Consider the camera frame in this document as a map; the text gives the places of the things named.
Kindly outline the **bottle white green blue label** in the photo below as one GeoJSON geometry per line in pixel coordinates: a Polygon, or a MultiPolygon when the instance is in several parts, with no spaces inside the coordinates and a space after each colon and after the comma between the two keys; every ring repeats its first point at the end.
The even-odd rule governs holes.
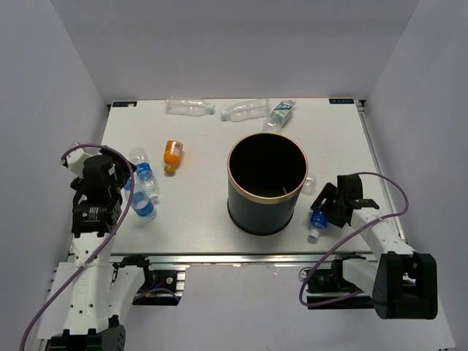
{"type": "Polygon", "coordinates": [[[281,132],[293,115],[294,100],[281,101],[263,122],[263,132],[281,132]]]}

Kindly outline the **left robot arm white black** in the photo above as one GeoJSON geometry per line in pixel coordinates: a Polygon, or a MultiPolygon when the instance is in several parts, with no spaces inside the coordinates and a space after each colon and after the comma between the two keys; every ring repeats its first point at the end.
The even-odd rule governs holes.
{"type": "Polygon", "coordinates": [[[107,300],[107,270],[116,232],[127,216],[129,202],[121,195],[135,183],[135,167],[119,152],[96,145],[76,144],[61,157],[76,177],[72,201],[72,244],[75,272],[57,290],[71,289],[63,331],[50,339],[49,350],[117,350],[124,327],[111,315],[107,300]]]}

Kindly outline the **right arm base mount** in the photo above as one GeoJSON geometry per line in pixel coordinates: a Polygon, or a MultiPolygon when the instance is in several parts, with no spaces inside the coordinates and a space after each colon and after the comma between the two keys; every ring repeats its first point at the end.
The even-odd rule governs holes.
{"type": "MultiPolygon", "coordinates": [[[[366,260],[364,256],[355,252],[339,254],[337,258],[331,260],[329,267],[318,268],[306,285],[306,292],[309,294],[307,303],[319,303],[357,292],[358,288],[353,283],[345,281],[342,273],[343,262],[351,259],[366,260]]],[[[373,309],[373,303],[371,297],[362,292],[343,301],[309,307],[309,310],[313,309],[373,309]]]]}

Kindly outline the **orange juice bottle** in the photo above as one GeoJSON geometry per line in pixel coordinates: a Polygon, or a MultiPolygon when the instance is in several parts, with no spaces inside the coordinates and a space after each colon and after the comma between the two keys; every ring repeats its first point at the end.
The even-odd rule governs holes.
{"type": "Polygon", "coordinates": [[[166,142],[163,155],[164,172],[167,176],[173,176],[177,171],[183,154],[183,143],[177,140],[166,142]]]}

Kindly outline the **blue label water bottle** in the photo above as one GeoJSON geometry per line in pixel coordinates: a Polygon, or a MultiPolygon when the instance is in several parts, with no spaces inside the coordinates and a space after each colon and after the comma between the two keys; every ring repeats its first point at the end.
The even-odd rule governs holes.
{"type": "Polygon", "coordinates": [[[146,222],[150,222],[155,219],[156,208],[151,202],[146,190],[144,190],[141,185],[134,185],[134,192],[130,203],[132,209],[140,219],[146,222]]]}
{"type": "Polygon", "coordinates": [[[132,164],[136,166],[136,176],[140,185],[146,191],[150,201],[157,203],[159,200],[159,186],[151,168],[148,154],[144,148],[133,148],[129,152],[132,164]]]}

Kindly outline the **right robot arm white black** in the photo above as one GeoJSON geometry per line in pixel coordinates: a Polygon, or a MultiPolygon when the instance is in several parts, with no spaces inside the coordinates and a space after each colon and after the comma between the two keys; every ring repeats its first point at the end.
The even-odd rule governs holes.
{"type": "Polygon", "coordinates": [[[376,263],[357,253],[340,254],[329,269],[315,264],[303,278],[302,291],[338,293],[331,303],[343,303],[365,293],[383,320],[433,320],[438,313],[437,263],[432,255],[413,249],[387,223],[379,205],[363,196],[361,174],[340,175],[327,183],[310,207],[310,236],[328,225],[353,232],[333,246],[337,250],[359,235],[376,263]]]}

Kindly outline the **clear bottle white blue cap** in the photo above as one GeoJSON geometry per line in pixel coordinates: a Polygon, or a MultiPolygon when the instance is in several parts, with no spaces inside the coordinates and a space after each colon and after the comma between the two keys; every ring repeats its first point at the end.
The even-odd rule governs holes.
{"type": "Polygon", "coordinates": [[[165,112],[175,116],[200,117],[213,115],[215,106],[204,99],[182,99],[171,97],[165,100],[165,112]]]}

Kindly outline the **clear crushed bottle white cap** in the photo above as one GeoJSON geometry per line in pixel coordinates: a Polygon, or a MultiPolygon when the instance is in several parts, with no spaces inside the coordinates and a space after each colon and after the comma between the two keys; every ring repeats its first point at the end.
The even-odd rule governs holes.
{"type": "Polygon", "coordinates": [[[270,99],[253,99],[238,102],[221,112],[222,121],[242,122],[252,119],[265,118],[270,114],[270,99]]]}

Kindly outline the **clear bottle blue label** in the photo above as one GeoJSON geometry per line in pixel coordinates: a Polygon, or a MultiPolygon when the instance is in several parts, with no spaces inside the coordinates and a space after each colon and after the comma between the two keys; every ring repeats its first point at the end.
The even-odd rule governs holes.
{"type": "Polygon", "coordinates": [[[322,209],[313,210],[309,218],[309,234],[308,240],[311,242],[317,241],[320,234],[328,228],[328,219],[322,212],[322,209]]]}

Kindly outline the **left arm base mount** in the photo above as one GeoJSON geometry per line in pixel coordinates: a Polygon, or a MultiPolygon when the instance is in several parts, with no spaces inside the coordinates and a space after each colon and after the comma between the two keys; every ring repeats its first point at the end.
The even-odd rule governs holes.
{"type": "Polygon", "coordinates": [[[133,254],[123,257],[119,262],[113,262],[113,275],[111,286],[125,267],[137,267],[143,274],[142,286],[135,293],[133,305],[136,306],[177,306],[181,300],[182,282],[175,268],[158,268],[154,266],[149,257],[142,254],[133,254]]]}

